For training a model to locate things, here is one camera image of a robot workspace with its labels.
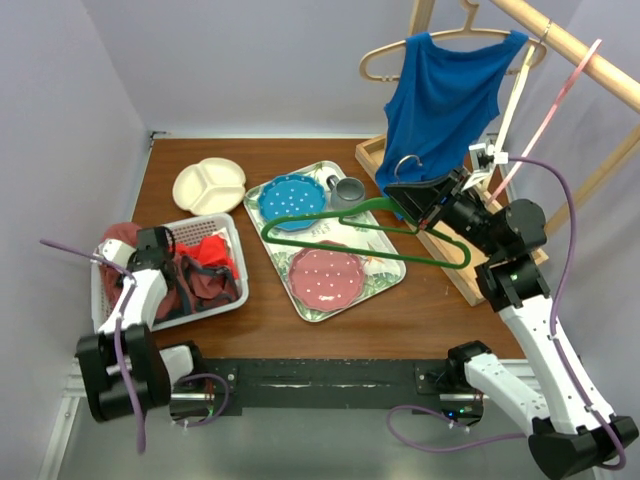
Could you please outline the maroon motorcycle tank top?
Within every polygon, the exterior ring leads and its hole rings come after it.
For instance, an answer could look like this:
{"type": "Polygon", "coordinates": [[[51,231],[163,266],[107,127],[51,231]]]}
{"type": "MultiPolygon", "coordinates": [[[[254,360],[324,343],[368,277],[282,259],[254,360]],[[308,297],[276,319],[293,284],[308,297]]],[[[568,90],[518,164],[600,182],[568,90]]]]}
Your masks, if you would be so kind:
{"type": "Polygon", "coordinates": [[[203,222],[144,229],[132,222],[107,229],[96,253],[93,292],[102,296],[95,330],[146,324],[167,328],[228,311],[247,293],[235,262],[231,230],[203,222]]]}

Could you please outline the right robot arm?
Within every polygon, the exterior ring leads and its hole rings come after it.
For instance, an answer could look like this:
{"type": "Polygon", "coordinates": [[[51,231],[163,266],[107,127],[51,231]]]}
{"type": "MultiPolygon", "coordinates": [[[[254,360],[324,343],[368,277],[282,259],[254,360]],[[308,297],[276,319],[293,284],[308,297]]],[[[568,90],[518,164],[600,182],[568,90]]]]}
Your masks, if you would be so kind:
{"type": "Polygon", "coordinates": [[[518,199],[490,212],[478,194],[464,189],[467,177],[456,168],[437,180],[392,183],[384,192],[412,225],[427,230],[442,222],[486,256],[475,268],[478,287],[518,342],[539,387],[508,372],[479,341],[450,349],[448,386],[487,394],[522,431],[550,479],[624,468],[625,449],[639,429],[600,394],[560,324],[559,298],[532,255],[547,241],[543,210],[518,199]]]}

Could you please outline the cream wooden hanger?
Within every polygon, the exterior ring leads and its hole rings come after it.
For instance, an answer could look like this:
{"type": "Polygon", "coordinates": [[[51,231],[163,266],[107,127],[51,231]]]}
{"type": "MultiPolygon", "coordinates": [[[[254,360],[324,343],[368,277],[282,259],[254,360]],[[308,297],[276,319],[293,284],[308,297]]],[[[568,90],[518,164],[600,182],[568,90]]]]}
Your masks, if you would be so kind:
{"type": "Polygon", "coordinates": [[[514,73],[516,74],[514,85],[502,118],[496,142],[494,144],[496,151],[503,150],[503,146],[514,117],[515,110],[524,91],[529,72],[534,65],[534,56],[536,55],[536,51],[543,47],[543,43],[546,40],[552,23],[552,20],[548,21],[547,26],[545,27],[545,30],[540,39],[537,40],[533,45],[530,45],[528,47],[527,51],[524,54],[520,68],[517,71],[514,71],[514,73]]]}

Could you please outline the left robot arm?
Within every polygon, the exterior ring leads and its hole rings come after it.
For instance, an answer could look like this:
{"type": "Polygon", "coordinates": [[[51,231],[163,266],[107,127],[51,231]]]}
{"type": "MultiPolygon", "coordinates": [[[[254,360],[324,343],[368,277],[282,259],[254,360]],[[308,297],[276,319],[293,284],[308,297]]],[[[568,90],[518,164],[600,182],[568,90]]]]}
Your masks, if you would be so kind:
{"type": "Polygon", "coordinates": [[[79,339],[79,361],[89,408],[102,423],[170,403],[176,384],[200,390],[207,368],[190,344],[159,349],[152,338],[161,302],[177,282],[175,240],[166,227],[142,229],[135,243],[104,240],[94,259],[120,274],[121,293],[108,319],[79,339]]]}

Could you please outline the red tank top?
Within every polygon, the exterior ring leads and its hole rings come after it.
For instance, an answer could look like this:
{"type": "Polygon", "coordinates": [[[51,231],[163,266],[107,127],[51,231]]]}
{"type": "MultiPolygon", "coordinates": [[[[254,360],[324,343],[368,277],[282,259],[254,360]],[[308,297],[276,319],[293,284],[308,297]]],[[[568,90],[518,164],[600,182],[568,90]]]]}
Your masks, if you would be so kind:
{"type": "Polygon", "coordinates": [[[202,267],[227,267],[236,272],[232,250],[228,242],[219,235],[203,238],[197,245],[176,244],[176,253],[187,256],[202,267]]]}

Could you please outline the pink plastic hanger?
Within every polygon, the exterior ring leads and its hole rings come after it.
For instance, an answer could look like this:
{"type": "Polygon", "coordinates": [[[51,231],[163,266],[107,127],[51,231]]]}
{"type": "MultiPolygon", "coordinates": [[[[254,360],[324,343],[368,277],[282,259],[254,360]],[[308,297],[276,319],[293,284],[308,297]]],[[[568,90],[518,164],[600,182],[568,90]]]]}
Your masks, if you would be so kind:
{"type": "MultiPolygon", "coordinates": [[[[580,62],[575,67],[573,72],[569,75],[567,80],[564,82],[564,84],[563,84],[562,88],[560,89],[559,93],[557,94],[554,102],[552,103],[551,107],[549,108],[546,116],[544,117],[544,119],[540,123],[538,129],[535,131],[535,133],[532,136],[532,138],[530,139],[529,143],[524,148],[523,152],[520,154],[521,157],[523,157],[523,158],[528,157],[529,154],[532,152],[533,148],[537,145],[537,143],[540,140],[542,134],[545,132],[547,127],[550,125],[553,117],[555,116],[557,110],[559,109],[560,105],[562,104],[564,98],[569,93],[571,88],[574,86],[574,84],[576,83],[578,77],[582,74],[582,72],[584,71],[584,69],[586,68],[588,63],[591,61],[592,57],[597,53],[598,49],[601,46],[601,43],[602,43],[602,39],[601,38],[596,39],[592,43],[592,45],[587,50],[587,53],[580,60],[580,62]]],[[[497,197],[506,189],[506,187],[509,185],[511,180],[516,175],[516,173],[519,170],[520,166],[521,166],[521,162],[517,161],[516,164],[509,170],[509,172],[507,173],[506,177],[501,181],[501,183],[492,192],[491,196],[487,200],[488,203],[492,203],[494,200],[496,200],[497,197]]]]}

